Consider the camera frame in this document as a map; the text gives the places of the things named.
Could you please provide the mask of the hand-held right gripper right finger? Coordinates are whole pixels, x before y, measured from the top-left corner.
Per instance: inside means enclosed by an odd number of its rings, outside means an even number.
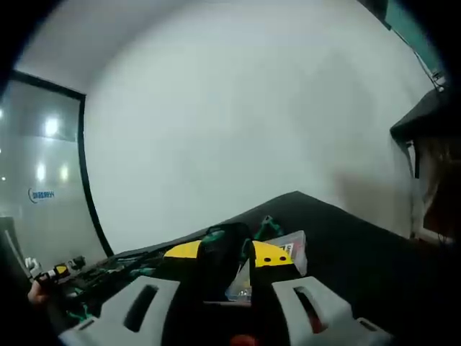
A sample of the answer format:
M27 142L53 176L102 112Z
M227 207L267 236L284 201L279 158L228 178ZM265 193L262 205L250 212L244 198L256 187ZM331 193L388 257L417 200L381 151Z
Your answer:
M263 345L391 345L393 336L353 315L352 306L313 276L300 277L289 254L251 243L251 307Z

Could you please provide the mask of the person's left hand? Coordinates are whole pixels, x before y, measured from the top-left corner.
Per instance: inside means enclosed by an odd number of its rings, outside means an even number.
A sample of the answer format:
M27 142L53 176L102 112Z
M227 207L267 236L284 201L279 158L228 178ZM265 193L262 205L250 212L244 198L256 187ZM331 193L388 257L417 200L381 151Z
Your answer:
M35 306L40 306L48 302L48 292L41 286L40 282L34 280L27 294L28 301Z

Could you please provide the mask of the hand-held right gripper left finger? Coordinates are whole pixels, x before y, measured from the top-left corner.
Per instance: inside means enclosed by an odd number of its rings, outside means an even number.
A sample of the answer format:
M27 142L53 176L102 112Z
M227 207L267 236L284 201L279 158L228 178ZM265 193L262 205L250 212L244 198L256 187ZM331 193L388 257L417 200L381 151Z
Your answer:
M194 273L201 241L166 251L152 277L140 275L89 317L61 333L64 345L161 345L175 295Z

